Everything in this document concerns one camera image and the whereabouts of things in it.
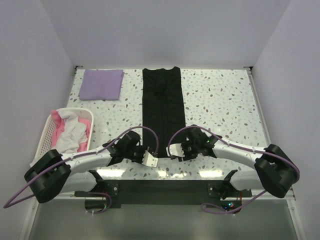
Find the black t shirt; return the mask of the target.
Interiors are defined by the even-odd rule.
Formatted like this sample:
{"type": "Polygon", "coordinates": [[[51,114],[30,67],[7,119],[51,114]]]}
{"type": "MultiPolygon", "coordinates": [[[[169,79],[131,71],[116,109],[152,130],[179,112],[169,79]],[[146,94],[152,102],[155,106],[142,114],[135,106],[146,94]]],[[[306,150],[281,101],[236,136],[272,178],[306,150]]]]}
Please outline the black t shirt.
{"type": "Polygon", "coordinates": [[[142,125],[158,136],[158,158],[166,158],[171,137],[186,126],[181,70],[143,69],[142,125]]]}

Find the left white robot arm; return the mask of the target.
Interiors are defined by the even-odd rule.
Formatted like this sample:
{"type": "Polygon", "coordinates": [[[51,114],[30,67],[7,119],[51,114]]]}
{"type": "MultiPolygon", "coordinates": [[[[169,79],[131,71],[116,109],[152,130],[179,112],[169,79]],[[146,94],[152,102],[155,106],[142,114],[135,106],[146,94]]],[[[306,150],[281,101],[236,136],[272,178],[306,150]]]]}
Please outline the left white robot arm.
{"type": "Polygon", "coordinates": [[[138,133],[129,131],[119,140],[88,151],[61,154],[56,149],[49,150],[31,163],[24,178],[40,204],[64,192],[83,191],[99,196],[104,184],[93,171],[95,168],[116,165],[123,159],[148,167],[156,163],[140,139],[138,133]]]}

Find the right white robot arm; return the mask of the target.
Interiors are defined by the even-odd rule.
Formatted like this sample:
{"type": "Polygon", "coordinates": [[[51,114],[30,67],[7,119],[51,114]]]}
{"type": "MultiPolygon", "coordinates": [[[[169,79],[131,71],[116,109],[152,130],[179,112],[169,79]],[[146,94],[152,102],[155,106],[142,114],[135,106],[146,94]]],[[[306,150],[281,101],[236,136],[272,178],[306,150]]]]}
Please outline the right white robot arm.
{"type": "Polygon", "coordinates": [[[284,198],[292,185],[300,180],[300,170],[275,144],[254,147],[224,140],[204,127],[186,126],[175,133],[186,139],[178,143],[175,156],[184,160],[199,154],[215,159],[226,159],[249,167],[251,170],[234,170],[225,177],[223,192],[230,197],[246,189],[264,190],[277,198],[284,198]]]}

